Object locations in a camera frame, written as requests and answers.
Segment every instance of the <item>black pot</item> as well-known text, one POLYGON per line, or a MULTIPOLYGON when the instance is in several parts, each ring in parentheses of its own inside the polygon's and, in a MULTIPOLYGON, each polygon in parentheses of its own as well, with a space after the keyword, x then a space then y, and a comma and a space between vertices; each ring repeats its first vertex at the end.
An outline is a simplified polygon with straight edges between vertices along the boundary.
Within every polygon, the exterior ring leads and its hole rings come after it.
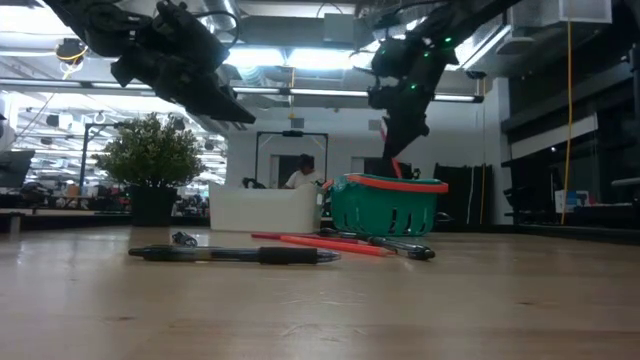
POLYGON ((170 226, 176 189, 131 187, 133 226, 170 226))

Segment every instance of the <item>basket handle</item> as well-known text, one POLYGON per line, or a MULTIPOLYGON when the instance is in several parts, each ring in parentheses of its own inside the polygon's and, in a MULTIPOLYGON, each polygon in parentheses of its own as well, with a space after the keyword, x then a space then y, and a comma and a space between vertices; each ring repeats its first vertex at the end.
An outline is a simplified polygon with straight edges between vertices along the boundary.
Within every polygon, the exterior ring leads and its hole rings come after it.
POLYGON ((327 182, 322 185, 322 190, 327 191, 331 186, 333 186, 333 179, 327 180, 327 182))
POLYGON ((419 193, 431 193, 431 194, 446 194, 449 192, 449 184, 412 184, 399 181, 386 181, 380 179, 372 179, 360 175, 347 175, 349 182, 354 182, 362 185, 371 186, 384 190, 397 190, 405 192, 419 192, 419 193))

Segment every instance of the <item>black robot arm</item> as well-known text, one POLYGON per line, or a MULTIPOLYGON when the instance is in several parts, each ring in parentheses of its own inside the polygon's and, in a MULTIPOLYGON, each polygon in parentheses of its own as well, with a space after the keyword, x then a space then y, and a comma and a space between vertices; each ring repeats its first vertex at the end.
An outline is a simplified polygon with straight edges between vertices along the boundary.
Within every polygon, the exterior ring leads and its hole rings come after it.
POLYGON ((384 109, 387 140, 384 158, 397 156, 418 136, 429 134, 426 110, 448 64, 458 64, 455 48, 482 24, 520 0, 451 0, 441 2, 405 39, 387 38, 373 57, 376 77, 394 77, 395 86, 369 89, 369 105, 384 109))
POLYGON ((198 21, 198 15, 187 11, 185 3, 160 1, 158 15, 151 18, 120 9, 116 5, 120 0, 44 1, 93 52, 119 57, 111 74, 121 86, 138 79, 158 97, 195 115, 255 121, 215 72, 229 50, 198 21))

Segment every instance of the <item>green basket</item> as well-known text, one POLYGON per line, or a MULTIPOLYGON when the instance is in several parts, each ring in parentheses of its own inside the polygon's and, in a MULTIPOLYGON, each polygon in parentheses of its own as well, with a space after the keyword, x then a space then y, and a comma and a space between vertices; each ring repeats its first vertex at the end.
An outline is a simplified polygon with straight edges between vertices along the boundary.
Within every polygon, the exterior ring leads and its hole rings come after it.
POLYGON ((331 214, 340 231, 370 236, 421 236, 433 228, 439 180, 349 174, 331 185, 331 214))

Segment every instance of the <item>black pen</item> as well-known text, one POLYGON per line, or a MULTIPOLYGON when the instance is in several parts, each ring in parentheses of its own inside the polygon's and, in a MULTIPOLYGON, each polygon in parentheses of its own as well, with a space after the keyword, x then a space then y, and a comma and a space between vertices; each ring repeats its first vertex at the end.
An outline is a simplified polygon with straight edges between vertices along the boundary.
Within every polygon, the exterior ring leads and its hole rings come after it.
POLYGON ((367 238, 367 241, 373 246, 381 246, 385 249, 395 251, 396 254, 404 255, 409 259, 429 260, 436 257, 436 253, 428 246, 424 245, 416 245, 377 236, 369 237, 367 238))
POLYGON ((130 249, 129 255, 148 261, 241 261, 272 265, 318 264, 340 259, 340 254, 333 251, 288 247, 237 249, 151 245, 130 249))

